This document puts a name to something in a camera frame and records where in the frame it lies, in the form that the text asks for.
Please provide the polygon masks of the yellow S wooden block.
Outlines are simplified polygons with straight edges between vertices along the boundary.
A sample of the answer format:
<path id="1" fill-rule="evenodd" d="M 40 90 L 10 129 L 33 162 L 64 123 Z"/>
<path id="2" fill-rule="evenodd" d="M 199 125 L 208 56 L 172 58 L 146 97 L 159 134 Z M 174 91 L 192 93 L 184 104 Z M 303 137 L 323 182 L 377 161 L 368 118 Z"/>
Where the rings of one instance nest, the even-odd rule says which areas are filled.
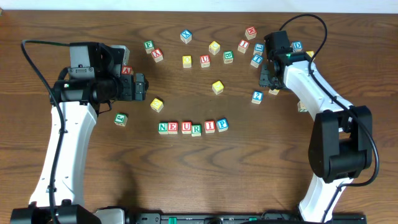
<path id="1" fill-rule="evenodd" d="M 274 90 L 269 90 L 269 94 L 272 94 L 272 95 L 278 95 L 278 93 L 280 92 L 280 90 L 278 90 L 278 89 L 274 89 Z"/>

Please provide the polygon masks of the green N wooden block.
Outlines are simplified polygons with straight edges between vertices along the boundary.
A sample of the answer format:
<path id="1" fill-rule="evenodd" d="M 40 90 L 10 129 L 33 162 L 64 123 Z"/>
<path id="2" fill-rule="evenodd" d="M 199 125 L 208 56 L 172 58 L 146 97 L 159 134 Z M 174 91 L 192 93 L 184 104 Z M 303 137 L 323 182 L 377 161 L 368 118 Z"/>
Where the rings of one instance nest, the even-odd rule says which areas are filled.
<path id="1" fill-rule="evenodd" d="M 161 122 L 158 124 L 159 134 L 168 134 L 168 123 Z"/>

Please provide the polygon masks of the red E wooden block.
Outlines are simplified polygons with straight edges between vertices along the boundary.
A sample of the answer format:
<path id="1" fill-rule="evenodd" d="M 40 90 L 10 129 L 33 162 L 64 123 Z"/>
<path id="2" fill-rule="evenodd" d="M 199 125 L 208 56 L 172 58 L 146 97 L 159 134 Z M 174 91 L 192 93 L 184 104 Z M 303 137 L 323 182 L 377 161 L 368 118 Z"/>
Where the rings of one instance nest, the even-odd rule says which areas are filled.
<path id="1" fill-rule="evenodd" d="M 168 134 L 177 134 L 178 133 L 178 123 L 177 122 L 168 122 L 167 123 L 167 132 L 168 132 Z"/>

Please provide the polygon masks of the blue P wooden block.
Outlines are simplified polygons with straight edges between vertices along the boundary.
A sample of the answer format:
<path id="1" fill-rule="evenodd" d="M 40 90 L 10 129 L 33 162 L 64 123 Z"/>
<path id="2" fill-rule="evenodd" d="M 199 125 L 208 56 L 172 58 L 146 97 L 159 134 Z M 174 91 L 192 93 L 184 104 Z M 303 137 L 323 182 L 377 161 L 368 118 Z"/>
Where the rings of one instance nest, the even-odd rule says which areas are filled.
<path id="1" fill-rule="evenodd" d="M 219 119 L 216 122 L 216 127 L 219 132 L 227 131 L 229 128 L 229 124 L 226 118 Z"/>

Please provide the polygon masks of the green R wooden block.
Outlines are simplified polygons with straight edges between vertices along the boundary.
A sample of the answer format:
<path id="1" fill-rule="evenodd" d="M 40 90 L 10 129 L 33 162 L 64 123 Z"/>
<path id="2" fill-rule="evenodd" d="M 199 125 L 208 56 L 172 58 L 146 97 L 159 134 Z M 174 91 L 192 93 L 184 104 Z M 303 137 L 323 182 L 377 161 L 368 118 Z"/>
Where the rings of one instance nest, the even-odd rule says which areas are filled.
<path id="1" fill-rule="evenodd" d="M 191 135 L 192 135 L 192 137 L 201 136 L 201 125 L 200 124 L 192 125 Z"/>

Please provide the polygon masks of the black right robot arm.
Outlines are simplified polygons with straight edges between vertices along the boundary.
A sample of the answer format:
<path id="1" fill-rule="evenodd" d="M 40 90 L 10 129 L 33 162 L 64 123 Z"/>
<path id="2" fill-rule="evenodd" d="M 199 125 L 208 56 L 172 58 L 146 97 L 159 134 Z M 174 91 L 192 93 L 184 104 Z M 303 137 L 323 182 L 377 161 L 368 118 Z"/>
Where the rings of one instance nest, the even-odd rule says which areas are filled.
<path id="1" fill-rule="evenodd" d="M 308 148 L 313 177 L 299 203 L 305 222 L 325 223 L 344 189 L 372 163 L 372 114 L 342 98 L 320 75 L 312 56 L 293 50 L 284 30 L 264 38 L 268 65 L 260 84 L 272 90 L 291 90 L 314 120 Z"/>

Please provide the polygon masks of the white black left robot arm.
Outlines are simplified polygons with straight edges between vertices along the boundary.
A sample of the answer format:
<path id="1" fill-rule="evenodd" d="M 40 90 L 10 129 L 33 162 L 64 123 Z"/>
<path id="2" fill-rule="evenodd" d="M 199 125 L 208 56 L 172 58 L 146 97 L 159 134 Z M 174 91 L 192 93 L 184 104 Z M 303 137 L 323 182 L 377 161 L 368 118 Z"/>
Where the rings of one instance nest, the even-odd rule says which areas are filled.
<path id="1" fill-rule="evenodd" d="M 28 63 L 49 92 L 52 128 L 40 179 L 26 208 L 11 223 L 133 223 L 125 208 L 84 208 L 83 180 L 90 136 L 103 103 L 143 101 L 149 82 L 128 66 L 125 45 L 67 44 L 70 66 L 50 86 L 29 56 Z"/>

